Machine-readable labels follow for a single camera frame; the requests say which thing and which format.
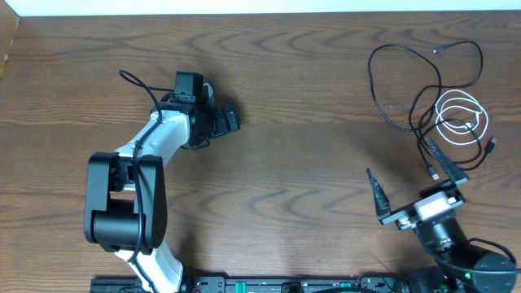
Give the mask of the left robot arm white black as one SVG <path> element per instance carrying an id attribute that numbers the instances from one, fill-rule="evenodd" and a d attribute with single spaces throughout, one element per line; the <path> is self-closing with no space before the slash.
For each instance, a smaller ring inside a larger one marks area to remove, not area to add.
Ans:
<path id="1" fill-rule="evenodd" d="M 132 278 L 94 278 L 93 292 L 192 292 L 194 285 L 166 243 L 164 168 L 176 151 L 208 147 L 239 130 L 232 104 L 215 103 L 212 81 L 177 72 L 175 86 L 153 101 L 150 120 L 125 145 L 94 153 L 87 165 L 84 234 L 124 260 Z"/>

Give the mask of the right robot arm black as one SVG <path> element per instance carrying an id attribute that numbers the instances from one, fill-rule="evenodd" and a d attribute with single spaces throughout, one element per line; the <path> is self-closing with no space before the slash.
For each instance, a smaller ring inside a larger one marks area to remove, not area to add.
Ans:
<path id="1" fill-rule="evenodd" d="M 432 153 L 449 177 L 420 192 L 420 199 L 401 208 L 390 208 L 376 176 L 367 169 L 381 225 L 395 223 L 412 230 L 436 266 L 416 269 L 396 281 L 395 292 L 511 292 L 520 274 L 514 255 L 504 246 L 481 238 L 468 238 L 458 224 L 456 208 L 465 198 L 458 187 L 468 174 L 449 159 L 434 141 Z"/>

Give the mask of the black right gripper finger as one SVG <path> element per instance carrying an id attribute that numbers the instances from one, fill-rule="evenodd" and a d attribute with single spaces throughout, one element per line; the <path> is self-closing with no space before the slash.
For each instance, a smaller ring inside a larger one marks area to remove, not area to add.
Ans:
<path id="1" fill-rule="evenodd" d="M 368 168 L 366 170 L 370 185 L 374 194 L 375 211 L 378 218 L 384 218 L 391 214 L 388 197 L 386 196 L 382 186 L 378 183 L 375 175 Z"/>
<path id="2" fill-rule="evenodd" d="M 426 141 L 432 156 L 436 159 L 447 176 L 441 184 L 459 186 L 469 181 L 468 174 L 449 159 L 431 138 L 427 138 Z"/>

